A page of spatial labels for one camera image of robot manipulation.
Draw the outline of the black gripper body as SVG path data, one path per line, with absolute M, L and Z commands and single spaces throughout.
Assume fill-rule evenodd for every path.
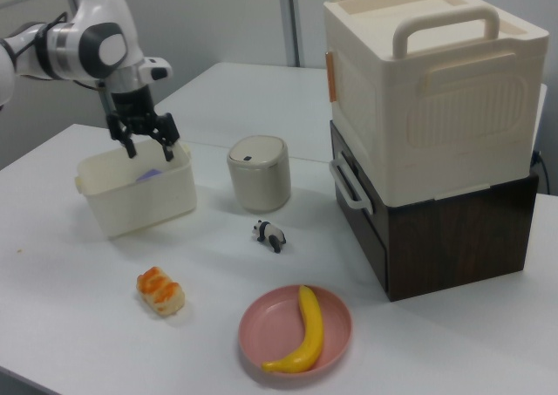
M 153 130 L 154 118 L 158 115 L 154 110 L 151 92 L 148 86 L 125 93 L 112 93 L 114 110 L 106 115 L 118 118 L 121 125 L 133 135 L 149 136 Z

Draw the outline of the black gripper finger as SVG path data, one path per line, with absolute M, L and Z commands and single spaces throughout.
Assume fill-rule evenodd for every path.
M 113 140 L 117 140 L 127 152 L 129 157 L 136 156 L 136 149 L 131 139 L 131 134 L 121 125 L 118 118 L 108 118 L 107 126 Z
M 171 161 L 174 158 L 173 146 L 180 138 L 172 114 L 156 115 L 153 130 L 149 136 L 162 146 L 166 161 Z

